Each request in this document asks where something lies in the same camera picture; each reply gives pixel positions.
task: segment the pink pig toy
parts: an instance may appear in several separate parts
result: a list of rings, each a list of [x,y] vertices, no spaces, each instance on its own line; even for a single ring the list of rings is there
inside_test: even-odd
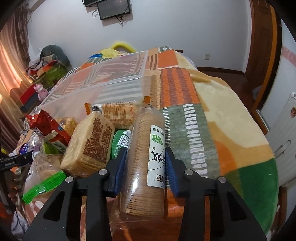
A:
[[[48,96],[48,91],[43,88],[42,84],[37,84],[33,87],[34,90],[38,93],[38,99],[42,102]]]

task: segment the wall outlet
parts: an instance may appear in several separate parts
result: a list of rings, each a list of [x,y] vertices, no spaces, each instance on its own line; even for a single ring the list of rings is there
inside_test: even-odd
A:
[[[205,59],[209,60],[210,59],[210,54],[209,53],[205,53]]]

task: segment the silver screw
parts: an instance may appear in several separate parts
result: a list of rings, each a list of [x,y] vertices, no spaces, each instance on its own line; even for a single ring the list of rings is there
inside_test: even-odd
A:
[[[193,171],[191,169],[186,169],[185,174],[191,176],[193,174]]]
[[[73,177],[66,177],[65,182],[70,183],[74,180]]]
[[[100,175],[105,175],[105,174],[107,174],[107,170],[106,169],[101,169],[101,170],[99,170],[99,174]]]
[[[225,177],[218,177],[219,182],[225,183],[227,180]]]

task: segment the curtain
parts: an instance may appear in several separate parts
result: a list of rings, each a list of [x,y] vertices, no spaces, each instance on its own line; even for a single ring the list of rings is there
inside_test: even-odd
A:
[[[0,141],[9,152],[16,148],[23,129],[16,101],[32,82],[25,71],[30,61],[27,14],[25,5],[21,5],[0,32]]]

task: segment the red snack bag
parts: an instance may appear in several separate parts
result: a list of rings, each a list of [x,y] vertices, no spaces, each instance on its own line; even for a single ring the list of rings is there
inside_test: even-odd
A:
[[[26,115],[30,128],[41,133],[62,153],[65,153],[70,141],[69,134],[44,110],[36,115]]]

